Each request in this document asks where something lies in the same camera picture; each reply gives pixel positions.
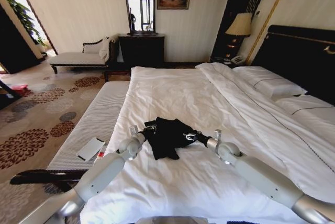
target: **cream wall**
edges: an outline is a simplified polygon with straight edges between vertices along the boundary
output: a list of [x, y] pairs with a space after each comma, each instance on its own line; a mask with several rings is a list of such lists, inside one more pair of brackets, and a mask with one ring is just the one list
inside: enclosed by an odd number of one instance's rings
[[[261, 11], [260, 16], [253, 19], [252, 35], [244, 40], [239, 54], [248, 56], [274, 2], [275, 0], [261, 0], [257, 9]], [[335, 0], [280, 0], [251, 59], [257, 54], [267, 29], [272, 24], [335, 30]]]
[[[30, 0], [58, 53], [129, 32], [125, 0]], [[190, 0], [189, 10], [156, 10], [168, 62], [207, 61], [227, 0]]]
[[17, 18], [16, 14], [14, 13], [12, 7], [9, 5], [7, 0], [0, 0], [0, 5], [4, 9], [4, 11], [7, 13], [9, 18], [12, 20], [13, 24], [19, 31], [19, 33], [22, 35], [23, 39], [26, 41], [27, 45], [30, 47], [31, 51], [34, 53], [37, 59], [43, 58], [41, 52], [36, 47], [34, 41], [31, 39], [30, 35], [22, 25], [19, 18]]

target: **floral carpet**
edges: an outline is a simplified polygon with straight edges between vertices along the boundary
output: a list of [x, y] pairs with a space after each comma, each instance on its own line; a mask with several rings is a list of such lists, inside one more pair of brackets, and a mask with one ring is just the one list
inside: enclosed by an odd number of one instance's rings
[[[45, 169], [104, 85], [103, 71], [58, 67], [43, 61], [0, 75], [8, 86], [28, 84], [24, 97], [0, 110], [0, 223], [17, 223], [56, 193], [49, 185], [10, 185], [17, 173]], [[112, 76], [129, 80], [128, 76]], [[77, 218], [68, 223], [77, 223]]]

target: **upholstered bench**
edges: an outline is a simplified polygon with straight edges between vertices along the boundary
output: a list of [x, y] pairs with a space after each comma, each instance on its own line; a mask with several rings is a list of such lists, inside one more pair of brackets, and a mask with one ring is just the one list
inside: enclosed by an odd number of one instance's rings
[[83, 52], [65, 52], [51, 57], [48, 63], [57, 74], [57, 66], [108, 68], [119, 55], [118, 35], [97, 42], [83, 43]]
[[48, 168], [18, 173], [10, 183], [15, 185], [53, 183], [63, 191], [71, 189], [68, 183], [77, 182], [93, 165], [96, 158], [95, 155], [85, 162], [75, 154], [93, 137], [109, 142], [128, 87], [128, 81], [112, 81], [104, 84]]

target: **white duvet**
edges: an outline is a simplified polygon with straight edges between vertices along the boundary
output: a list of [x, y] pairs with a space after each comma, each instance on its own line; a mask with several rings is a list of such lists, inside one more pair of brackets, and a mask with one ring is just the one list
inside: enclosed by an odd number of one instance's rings
[[[305, 193], [335, 203], [335, 147], [296, 122], [222, 64], [197, 69], [136, 67], [107, 147], [118, 149], [129, 126], [178, 118], [234, 142], [288, 176]], [[200, 143], [177, 150], [179, 160], [155, 160], [148, 142], [137, 158], [81, 212], [82, 223], [133, 223], [150, 216], [196, 216], [209, 222], [304, 223], [240, 178]]]

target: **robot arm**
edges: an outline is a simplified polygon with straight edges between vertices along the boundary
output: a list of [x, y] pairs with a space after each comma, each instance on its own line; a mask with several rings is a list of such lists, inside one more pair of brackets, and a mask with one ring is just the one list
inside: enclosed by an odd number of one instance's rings
[[31, 212], [21, 223], [64, 223], [63, 218], [80, 211], [85, 203], [99, 194], [124, 168], [125, 162], [137, 156], [145, 135], [152, 132], [146, 128], [138, 132], [137, 127], [130, 127], [132, 137], [121, 142], [119, 149], [109, 153], [96, 162], [70, 191], [55, 195], [47, 199], [38, 208]]
[[230, 142], [220, 141], [221, 131], [215, 130], [215, 137], [200, 134], [186, 136], [198, 140], [215, 152], [226, 164], [263, 192], [267, 197], [290, 208], [302, 219], [312, 224], [335, 222], [335, 204], [326, 203], [304, 194], [289, 178], [259, 159], [247, 156]]

